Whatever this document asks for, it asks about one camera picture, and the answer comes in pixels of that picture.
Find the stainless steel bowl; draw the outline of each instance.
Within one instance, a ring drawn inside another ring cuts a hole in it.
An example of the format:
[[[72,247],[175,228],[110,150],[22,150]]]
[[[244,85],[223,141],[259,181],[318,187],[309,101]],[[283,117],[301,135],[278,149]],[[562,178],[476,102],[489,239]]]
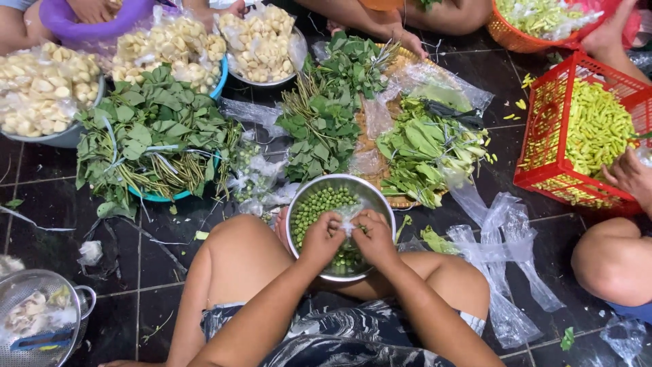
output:
[[[296,33],[296,34],[299,35],[299,37],[300,37],[301,40],[303,41],[303,44],[306,45],[306,50],[307,50],[307,49],[308,49],[308,43],[306,42],[306,37],[303,36],[303,33],[301,33],[301,31],[299,31],[299,28],[294,27],[292,33]],[[281,84],[287,82],[288,80],[294,78],[294,77],[297,75],[297,72],[296,72],[296,71],[293,72],[292,74],[290,74],[290,75],[289,75],[287,78],[285,78],[285,79],[277,80],[277,81],[275,81],[275,82],[268,82],[268,83],[253,82],[253,81],[251,81],[251,80],[245,78],[244,76],[238,74],[237,72],[231,70],[231,68],[229,68],[229,74],[233,75],[233,76],[234,76],[236,79],[238,79],[238,80],[242,80],[243,82],[245,82],[245,83],[247,83],[247,84],[251,84],[252,86],[257,86],[257,87],[276,87],[276,86],[279,86],[279,85],[281,85]]]
[[[290,244],[289,248],[292,250],[292,253],[296,258],[299,258],[299,252],[295,247],[291,235],[294,231],[294,221],[296,219],[294,207],[295,205],[300,205],[303,200],[307,199],[310,195],[313,195],[322,189],[327,189],[328,187],[332,187],[333,189],[345,187],[349,189],[349,193],[358,194],[362,199],[365,209],[373,209],[385,216],[387,223],[389,223],[392,229],[392,238],[396,237],[396,220],[394,218],[394,212],[392,212],[389,203],[378,189],[362,178],[351,176],[350,174],[328,174],[306,183],[289,204],[288,220],[286,221],[286,235],[288,236]],[[354,281],[363,279],[372,269],[373,266],[364,261],[358,265],[346,266],[344,273],[335,272],[335,269],[329,265],[319,276],[331,281]]]

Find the shorts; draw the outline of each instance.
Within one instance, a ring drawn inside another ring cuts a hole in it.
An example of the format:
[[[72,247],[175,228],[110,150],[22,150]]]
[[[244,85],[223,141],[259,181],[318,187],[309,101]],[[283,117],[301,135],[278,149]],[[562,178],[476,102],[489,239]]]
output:
[[[205,310],[200,325],[206,342],[244,304],[221,304]],[[457,312],[478,335],[482,335],[485,321]],[[353,358],[351,356],[355,356],[355,361],[350,361],[350,365],[359,366],[452,366],[449,361],[422,348],[403,311],[391,298],[332,311],[328,307],[316,310],[310,298],[302,299],[285,338],[260,366],[331,367],[332,361],[347,360]],[[401,360],[414,363],[398,362]]]
[[[641,231],[642,236],[652,237],[652,221],[645,214],[636,214],[632,220]],[[621,306],[605,301],[614,311],[625,317],[633,317],[652,325],[652,302],[636,307]]]
[[[0,0],[0,5],[6,7],[18,9],[22,12],[25,12],[27,8],[31,7],[36,3],[37,0]]]

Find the woven bamboo tray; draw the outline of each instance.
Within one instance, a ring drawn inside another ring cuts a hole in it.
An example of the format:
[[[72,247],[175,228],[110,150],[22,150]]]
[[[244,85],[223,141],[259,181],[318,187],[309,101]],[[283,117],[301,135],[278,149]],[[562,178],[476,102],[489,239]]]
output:
[[[384,44],[382,43],[377,43],[377,45],[379,47],[384,46]],[[386,76],[389,76],[393,74],[397,69],[407,65],[408,63],[420,63],[420,62],[422,61],[419,59],[417,55],[401,47],[398,50],[398,55],[396,57],[396,60],[394,61],[394,63],[389,65],[389,67],[384,72],[384,74]],[[437,64],[430,61],[429,59],[425,59],[423,62],[433,67],[439,67],[437,66]],[[392,117],[397,116],[400,113],[400,101],[401,101],[401,96],[399,93],[399,95],[394,100],[387,102],[387,110],[389,110],[389,113]],[[359,145],[362,145],[362,148],[357,150],[356,153],[367,152],[369,150],[375,149],[376,142],[374,140],[370,140],[366,135],[366,122],[365,122],[366,120],[364,118],[363,106],[361,106],[360,110],[356,113],[355,120],[357,121],[358,125],[360,126],[360,130],[362,131],[362,134],[358,136],[358,143]],[[390,175],[389,175],[387,158],[385,158],[385,156],[382,155],[380,152],[378,152],[378,158],[380,160],[380,165],[381,167],[383,167],[383,169],[377,174],[373,174],[373,175],[363,174],[360,175],[360,177],[380,190],[381,189],[380,181],[384,178],[388,178]],[[446,192],[447,191],[442,191],[439,194],[443,195]],[[419,201],[416,201],[408,196],[391,196],[385,198],[387,199],[387,202],[389,202],[389,205],[392,208],[409,208],[411,206],[421,205]]]

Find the orange plastic basket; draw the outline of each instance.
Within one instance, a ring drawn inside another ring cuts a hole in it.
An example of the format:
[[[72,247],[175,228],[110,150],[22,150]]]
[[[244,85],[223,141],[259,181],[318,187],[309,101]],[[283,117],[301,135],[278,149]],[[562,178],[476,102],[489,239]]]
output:
[[[496,7],[496,0],[492,1],[492,6],[494,10],[489,16],[489,21],[486,24],[487,30],[499,45],[510,51],[520,52],[521,54],[532,54],[533,52],[545,50],[548,47],[561,46],[577,37],[577,32],[571,33],[570,37],[565,40],[555,41],[538,39],[526,35],[513,27],[510,23],[507,23],[503,16],[500,15],[500,12]]]
[[[611,208],[614,215],[635,214],[640,207],[631,195],[573,171],[571,161],[566,159],[575,78],[599,82],[605,90],[615,93],[632,115],[634,130],[638,134],[652,129],[652,88],[576,52],[532,84],[526,133],[514,173],[514,185],[573,205]],[[652,146],[652,139],[641,144]]]

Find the metal colander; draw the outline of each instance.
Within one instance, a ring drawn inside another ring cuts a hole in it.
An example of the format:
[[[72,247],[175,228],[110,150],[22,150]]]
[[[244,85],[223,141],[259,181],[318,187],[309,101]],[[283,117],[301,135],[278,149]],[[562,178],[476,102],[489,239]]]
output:
[[[59,330],[72,332],[72,343],[50,350],[34,348],[31,350],[12,351],[14,342],[21,339],[19,336],[0,337],[0,367],[60,367],[79,347],[86,332],[88,315],[95,306],[95,292],[84,285],[74,287],[64,277],[49,270],[22,270],[15,272],[0,280],[0,329],[4,330],[5,320],[9,312],[20,302],[40,291],[50,299],[50,296],[61,287],[70,291],[70,300],[76,308],[77,318],[75,323],[69,323]],[[91,295],[90,306],[86,302],[83,291]],[[44,331],[35,336],[48,335],[52,331]]]

